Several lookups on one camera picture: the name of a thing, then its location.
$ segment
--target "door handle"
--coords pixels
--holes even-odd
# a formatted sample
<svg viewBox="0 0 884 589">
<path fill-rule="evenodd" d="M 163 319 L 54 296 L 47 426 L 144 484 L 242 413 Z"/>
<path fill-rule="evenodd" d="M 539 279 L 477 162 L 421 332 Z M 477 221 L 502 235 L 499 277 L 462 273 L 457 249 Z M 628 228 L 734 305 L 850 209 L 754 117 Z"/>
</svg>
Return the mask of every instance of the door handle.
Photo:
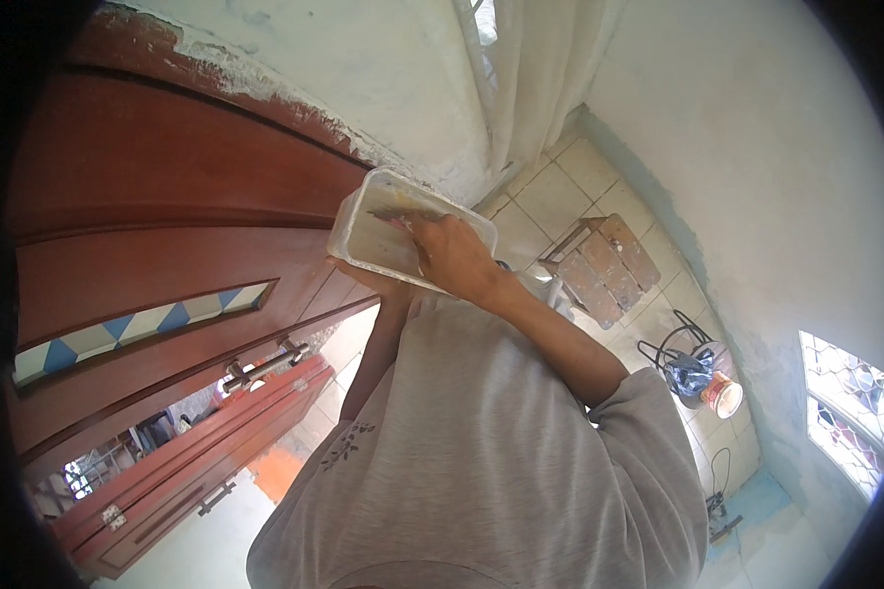
<svg viewBox="0 0 884 589">
<path fill-rule="evenodd" d="M 282 366 L 285 362 L 294 366 L 303 360 L 307 353 L 311 351 L 311 346 L 308 344 L 299 344 L 296 346 L 291 343 L 291 340 L 287 337 L 278 342 L 278 347 L 281 353 L 267 361 L 265 364 L 259 365 L 248 372 L 242 371 L 238 359 L 230 362 L 229 366 L 226 367 L 226 373 L 232 375 L 233 378 L 222 384 L 223 392 L 232 393 L 233 391 L 248 386 L 249 383 L 255 379 L 262 378 L 266 374 L 269 374 L 271 371 Z"/>
</svg>

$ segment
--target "white curtain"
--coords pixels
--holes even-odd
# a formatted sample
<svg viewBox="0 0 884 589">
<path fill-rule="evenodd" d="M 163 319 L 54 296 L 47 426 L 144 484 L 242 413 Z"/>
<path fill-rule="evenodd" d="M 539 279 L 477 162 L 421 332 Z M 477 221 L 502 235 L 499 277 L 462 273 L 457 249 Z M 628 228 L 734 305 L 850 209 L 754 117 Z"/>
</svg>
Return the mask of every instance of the white curtain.
<svg viewBox="0 0 884 589">
<path fill-rule="evenodd" d="M 533 162 L 586 98 L 626 0 L 452 0 L 491 140 L 491 171 Z"/>
</svg>

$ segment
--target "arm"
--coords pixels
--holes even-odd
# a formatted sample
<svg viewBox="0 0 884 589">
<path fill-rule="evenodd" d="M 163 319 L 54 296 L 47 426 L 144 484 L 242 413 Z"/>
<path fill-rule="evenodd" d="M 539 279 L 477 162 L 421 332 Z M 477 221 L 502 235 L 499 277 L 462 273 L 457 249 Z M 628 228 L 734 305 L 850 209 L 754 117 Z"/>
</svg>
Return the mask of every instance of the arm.
<svg viewBox="0 0 884 589">
<path fill-rule="evenodd" d="M 422 272 L 441 289 L 497 315 L 530 338 L 576 397 L 595 407 L 629 376 L 611 351 L 530 294 L 498 266 L 463 220 L 408 218 Z"/>
<path fill-rule="evenodd" d="M 402 328 L 406 324 L 415 287 L 388 276 L 356 268 L 344 260 L 331 256 L 327 257 L 327 261 L 342 273 L 380 295 L 380 312 L 377 313 L 373 331 L 366 340 L 364 356 L 360 359 L 360 368 L 357 369 L 354 383 L 351 383 L 351 388 L 344 397 L 344 404 L 340 407 L 340 420 L 353 420 L 360 415 L 366 400 L 370 398 L 389 367 L 396 362 Z"/>
<path fill-rule="evenodd" d="M 390 366 L 396 362 L 400 348 L 400 335 L 409 313 L 409 300 L 382 298 L 377 321 L 373 324 L 370 338 L 366 340 L 364 356 L 340 407 L 340 419 L 356 419 L 366 400 L 383 379 Z"/>
</svg>

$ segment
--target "wooden door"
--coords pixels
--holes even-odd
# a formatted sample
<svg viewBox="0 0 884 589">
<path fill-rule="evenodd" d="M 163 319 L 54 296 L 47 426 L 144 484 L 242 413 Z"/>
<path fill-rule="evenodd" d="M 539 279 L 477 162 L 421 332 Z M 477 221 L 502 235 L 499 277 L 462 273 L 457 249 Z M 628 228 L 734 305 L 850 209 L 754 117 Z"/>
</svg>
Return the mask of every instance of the wooden door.
<svg viewBox="0 0 884 589">
<path fill-rule="evenodd" d="M 332 375 L 319 356 L 302 362 L 79 501 L 53 521 L 54 534 L 82 568 L 117 579 L 203 498 L 297 423 Z M 111 505 L 126 519 L 115 531 L 102 520 Z"/>
<path fill-rule="evenodd" d="M 369 166 L 311 107 L 226 94 L 215 69 L 172 53 L 170 31 L 105 6 L 15 159 L 6 225 L 29 370 L 18 362 L 26 378 L 9 403 L 32 482 L 216 382 L 231 360 L 375 302 L 323 263 L 337 206 Z M 234 292 L 256 298 L 191 310 Z M 109 337 L 167 308 L 188 321 Z"/>
</svg>

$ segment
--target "black plastic bag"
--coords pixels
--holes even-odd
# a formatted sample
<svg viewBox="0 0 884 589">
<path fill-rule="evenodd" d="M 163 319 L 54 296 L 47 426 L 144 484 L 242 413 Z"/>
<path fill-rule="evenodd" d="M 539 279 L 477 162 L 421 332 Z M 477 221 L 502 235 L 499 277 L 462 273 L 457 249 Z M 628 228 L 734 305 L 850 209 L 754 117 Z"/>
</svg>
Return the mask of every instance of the black plastic bag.
<svg viewBox="0 0 884 589">
<path fill-rule="evenodd" d="M 695 358 L 677 349 L 668 350 L 664 379 L 676 395 L 700 397 L 714 377 L 714 351 L 702 350 Z"/>
</svg>

